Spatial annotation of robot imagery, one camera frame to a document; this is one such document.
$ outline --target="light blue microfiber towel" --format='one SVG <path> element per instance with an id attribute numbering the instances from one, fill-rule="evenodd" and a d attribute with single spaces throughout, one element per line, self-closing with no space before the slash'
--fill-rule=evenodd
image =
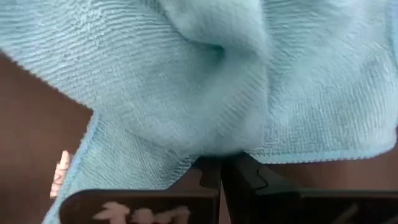
<path id="1" fill-rule="evenodd" d="M 2 0 L 2 51 L 94 110 L 44 223 L 59 223 L 78 190 L 164 189 L 202 154 L 288 163 L 386 152 L 396 5 Z"/>

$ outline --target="towel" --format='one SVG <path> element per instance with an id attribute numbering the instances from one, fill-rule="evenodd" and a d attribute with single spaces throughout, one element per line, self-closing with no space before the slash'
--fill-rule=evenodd
<path id="1" fill-rule="evenodd" d="M 395 0 L 2 0 L 0 48 L 93 109 L 59 196 L 164 189 L 200 155 L 389 150 Z"/>

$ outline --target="black holder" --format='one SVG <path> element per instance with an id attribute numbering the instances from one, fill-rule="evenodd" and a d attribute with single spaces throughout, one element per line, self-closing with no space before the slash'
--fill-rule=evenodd
<path id="1" fill-rule="evenodd" d="M 246 153 L 199 158 L 166 190 L 84 190 L 62 224 L 217 224 L 221 180 L 231 224 L 395 224 L 398 192 L 301 189 Z"/>

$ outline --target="brown background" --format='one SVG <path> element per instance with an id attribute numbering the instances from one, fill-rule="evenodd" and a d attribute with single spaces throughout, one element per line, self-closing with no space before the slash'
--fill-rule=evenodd
<path id="1" fill-rule="evenodd" d="M 63 150 L 76 151 L 90 115 L 0 55 L 0 223 L 40 223 L 56 162 Z M 397 189 L 397 158 L 393 150 L 365 161 L 272 168 L 310 187 Z"/>

